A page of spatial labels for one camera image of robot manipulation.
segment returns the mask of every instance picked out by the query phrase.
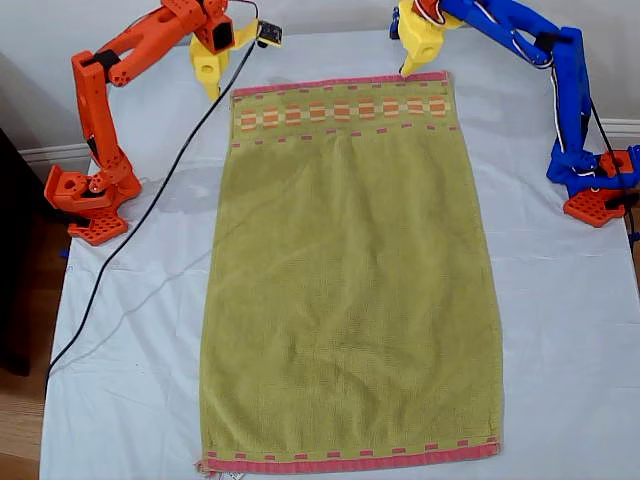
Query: wire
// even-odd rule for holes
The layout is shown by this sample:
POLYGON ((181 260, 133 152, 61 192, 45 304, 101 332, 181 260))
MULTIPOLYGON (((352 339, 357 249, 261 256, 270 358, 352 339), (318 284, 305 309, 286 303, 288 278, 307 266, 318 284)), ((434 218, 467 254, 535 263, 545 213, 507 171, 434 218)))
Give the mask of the wire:
POLYGON ((631 248, 631 256, 634 256, 634 246, 636 243, 636 224, 635 219, 633 218, 633 212, 631 211, 631 205, 629 205, 629 198, 627 197, 627 188, 624 185, 624 180, 622 179, 622 173, 620 172, 620 167, 618 163, 615 161, 615 154, 613 152, 613 148, 611 147, 611 142, 609 141, 609 137, 607 133, 604 131, 604 127, 602 126, 602 122, 600 121, 600 115, 598 115, 598 111, 596 110, 596 105, 593 103, 593 99, 591 99, 591 110, 593 110, 593 117, 596 119, 596 123, 598 124, 598 129, 600 130, 600 134, 604 140, 604 143, 607 146, 607 150, 609 151, 609 155, 611 155, 611 162, 616 169, 616 176, 620 181, 620 190, 622 190, 622 198, 624 201, 624 210, 627 216, 629 217, 629 228, 631 229, 631 235, 629 235, 629 248, 631 248))
POLYGON ((248 3, 249 5, 253 5, 253 10, 256 12, 256 18, 258 18, 258 5, 256 2, 252 2, 251 0, 231 0, 232 2, 237 3, 248 3))
MULTIPOLYGON (((248 0, 233 0, 233 1, 237 1, 237 2, 243 1, 245 3, 253 3, 253 2, 249 2, 248 0)), ((222 99, 225 97, 225 95, 229 92, 229 90, 231 89, 231 87, 235 83, 236 79, 238 78, 238 75, 242 71, 242 68, 244 67, 245 63, 249 59, 249 56, 251 55, 251 52, 253 52, 253 49, 256 46, 256 42, 257 42, 257 36, 256 36, 256 39, 249 46, 249 49, 247 50, 247 52, 244 54, 244 57, 242 57, 242 60, 240 61, 240 64, 238 65, 238 68, 236 68, 236 70, 233 73, 233 76, 231 77, 231 80, 229 80, 229 83, 227 84, 227 86, 220 93, 220 96, 217 98, 217 100, 215 102, 213 102, 213 105, 211 105, 209 110, 207 110, 207 112, 200 119, 200 121, 196 124, 194 129, 191 131, 191 133, 189 134, 189 136, 185 140, 184 144, 180 148, 180 151, 178 152, 178 155, 176 156, 176 159, 173 161, 173 164, 171 165, 171 168, 169 169, 169 173, 167 173, 167 176, 165 177, 164 181, 162 182, 162 185, 160 185, 160 189, 156 193, 155 197, 153 197, 153 200, 151 201, 151 203, 147 207, 147 210, 144 212, 144 214, 140 218, 140 221, 138 222, 138 224, 133 228, 133 230, 131 230, 131 233, 129 233, 129 235, 127 235, 127 238, 125 238, 123 240, 123 242, 118 246, 118 248, 116 248, 113 251, 113 253, 107 257, 107 259, 102 264, 102 267, 100 267, 100 270, 98 272, 98 277, 96 278, 95 284, 93 285, 93 289, 91 291, 91 296, 89 297, 89 302, 87 303, 87 307, 86 307, 86 309, 84 311, 84 315, 82 317, 82 322, 80 322, 80 326, 76 330, 76 333, 73 335, 73 337, 71 338, 69 343, 67 343, 67 345, 60 351, 60 353, 58 353, 58 355, 49 364, 49 368, 47 368, 47 373, 45 375, 45 387, 44 387, 45 398, 47 396, 47 387, 48 387, 48 384, 49 384, 49 377, 51 376, 53 368, 60 361, 60 359, 64 356, 64 354, 67 353, 67 351, 78 340, 78 338, 80 337, 80 334, 84 330, 85 325, 87 324, 87 318, 89 318, 89 312, 91 311, 91 306, 93 305, 93 302, 94 302, 94 300, 96 298, 96 293, 98 292, 98 287, 100 286, 100 281, 102 280, 102 276, 104 275, 104 272, 105 272, 107 266, 109 265, 109 263, 111 263, 111 261, 115 258, 115 256, 118 255, 118 253, 120 253, 120 251, 122 251, 122 249, 129 243, 129 241, 133 238, 133 236, 136 234, 136 232, 138 230, 140 230, 140 227, 142 227, 142 225, 144 224, 144 221, 151 214, 153 208, 158 203, 158 200, 160 200, 160 196, 162 195, 162 192, 164 192, 165 188, 167 187, 167 184, 169 183, 169 180, 171 179, 171 176, 175 172, 175 170, 176 170, 176 168, 178 166, 178 163, 180 163, 180 160, 182 159, 182 155, 187 150, 187 147, 189 146, 189 144, 191 143, 193 138, 196 136, 196 134, 198 133, 198 131, 200 130, 202 125, 204 125, 204 123, 207 121, 207 119, 209 118, 211 113, 213 113, 213 111, 220 104, 222 99)))

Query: towel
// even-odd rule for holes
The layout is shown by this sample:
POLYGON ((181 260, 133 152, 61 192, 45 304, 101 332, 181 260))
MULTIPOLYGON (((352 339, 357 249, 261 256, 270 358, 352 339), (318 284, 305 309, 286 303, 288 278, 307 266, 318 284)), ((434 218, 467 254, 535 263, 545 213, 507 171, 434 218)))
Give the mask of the towel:
POLYGON ((498 453, 502 346, 446 72, 238 90, 201 346, 202 466, 498 453))

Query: table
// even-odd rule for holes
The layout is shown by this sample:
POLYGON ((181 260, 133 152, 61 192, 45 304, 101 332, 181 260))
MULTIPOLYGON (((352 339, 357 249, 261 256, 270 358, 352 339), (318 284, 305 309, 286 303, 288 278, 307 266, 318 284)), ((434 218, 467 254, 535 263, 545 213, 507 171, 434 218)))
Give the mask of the table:
MULTIPOLYGON (((256 49, 237 87, 395 73, 403 56, 382 31, 290 36, 282 49, 256 49)), ((626 232, 622 221, 594 229, 562 214, 566 192, 545 177, 555 138, 549 72, 470 29, 448 33, 428 68, 453 74, 480 199, 504 333, 504 451, 313 478, 637 477, 640 302, 626 232)), ((199 478, 198 352, 227 100, 112 263, 82 338, 51 378, 43 480, 199 478)), ((126 89, 113 89, 111 104, 143 181, 140 197, 121 209, 135 223, 208 101, 178 47, 126 89)), ((98 268, 120 241, 93 248, 74 240, 54 353, 77 328, 98 268)))

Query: white sheet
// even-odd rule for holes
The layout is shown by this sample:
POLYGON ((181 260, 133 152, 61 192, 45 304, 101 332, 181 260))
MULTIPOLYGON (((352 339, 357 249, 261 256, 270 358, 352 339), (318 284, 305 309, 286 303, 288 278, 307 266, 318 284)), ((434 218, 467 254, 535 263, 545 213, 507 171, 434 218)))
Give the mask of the white sheet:
MULTIPOLYGON (((545 178, 555 138, 548 72, 475 31, 448 36, 428 69, 454 75, 480 197, 504 331, 504 452, 313 477, 637 478, 640 304, 624 226, 597 230, 562 214, 566 193, 545 178)), ((389 74, 402 60, 387 32, 291 36, 280 50, 256 49, 237 86, 389 74)), ((121 209, 135 222, 208 101, 186 48, 176 48, 114 89, 111 102, 144 182, 121 209)), ((199 478, 198 352, 228 123, 225 103, 108 270, 82 338, 52 376, 43 480, 199 478)), ((76 329, 98 267, 120 241, 73 242, 54 352, 76 329)))

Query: orange robot base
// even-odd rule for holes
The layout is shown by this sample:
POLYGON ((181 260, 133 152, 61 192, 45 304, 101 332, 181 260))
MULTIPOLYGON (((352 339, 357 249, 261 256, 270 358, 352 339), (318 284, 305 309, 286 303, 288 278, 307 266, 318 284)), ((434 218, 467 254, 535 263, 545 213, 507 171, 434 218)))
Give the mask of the orange robot base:
POLYGON ((54 166, 45 186, 45 197, 54 207, 86 218, 86 226, 71 223, 68 228, 69 235, 97 246, 128 230, 127 222, 118 216, 118 208, 122 203, 136 197, 141 186, 138 180, 131 176, 123 185, 114 185, 101 197, 91 198, 88 192, 92 179, 91 175, 63 172, 60 167, 54 166))
MULTIPOLYGON (((617 150, 614 154, 620 173, 633 173, 633 164, 629 152, 617 150)), ((600 157, 600 167, 607 172, 609 178, 614 177, 617 173, 613 159, 609 153, 605 153, 600 157)), ((571 197, 564 204, 564 212, 594 227, 602 227, 609 220, 624 217, 624 205, 620 205, 611 210, 606 206, 609 200, 621 195, 622 190, 584 190, 571 197)))

